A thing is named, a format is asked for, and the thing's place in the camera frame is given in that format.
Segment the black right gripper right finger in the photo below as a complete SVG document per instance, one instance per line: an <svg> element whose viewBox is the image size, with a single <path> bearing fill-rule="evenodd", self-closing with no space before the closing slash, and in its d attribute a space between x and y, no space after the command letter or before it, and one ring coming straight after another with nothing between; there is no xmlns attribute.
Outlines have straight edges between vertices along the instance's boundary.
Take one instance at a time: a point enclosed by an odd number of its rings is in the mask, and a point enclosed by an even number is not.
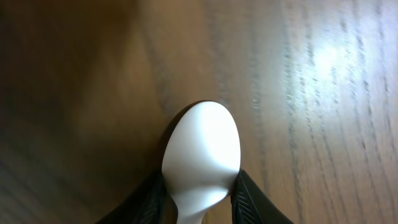
<svg viewBox="0 0 398 224"><path fill-rule="evenodd" d="M241 169L231 194L233 224L293 224Z"/></svg>

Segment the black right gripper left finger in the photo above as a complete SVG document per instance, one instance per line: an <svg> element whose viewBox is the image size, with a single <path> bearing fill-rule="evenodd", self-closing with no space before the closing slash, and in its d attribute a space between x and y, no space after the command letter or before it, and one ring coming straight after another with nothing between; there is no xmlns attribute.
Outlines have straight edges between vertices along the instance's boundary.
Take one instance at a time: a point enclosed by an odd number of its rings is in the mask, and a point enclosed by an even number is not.
<svg viewBox="0 0 398 224"><path fill-rule="evenodd" d="M97 224L161 224L167 191L161 171L151 173L125 201Z"/></svg>

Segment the white plastic spoon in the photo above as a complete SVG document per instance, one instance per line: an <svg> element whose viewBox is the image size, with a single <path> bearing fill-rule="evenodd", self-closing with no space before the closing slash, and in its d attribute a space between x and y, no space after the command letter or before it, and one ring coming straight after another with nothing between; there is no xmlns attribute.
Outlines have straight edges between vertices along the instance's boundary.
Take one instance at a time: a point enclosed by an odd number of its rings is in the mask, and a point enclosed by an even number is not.
<svg viewBox="0 0 398 224"><path fill-rule="evenodd" d="M177 224L201 223L227 197L241 167L241 145L231 113L214 101L193 105L174 128L162 160Z"/></svg>

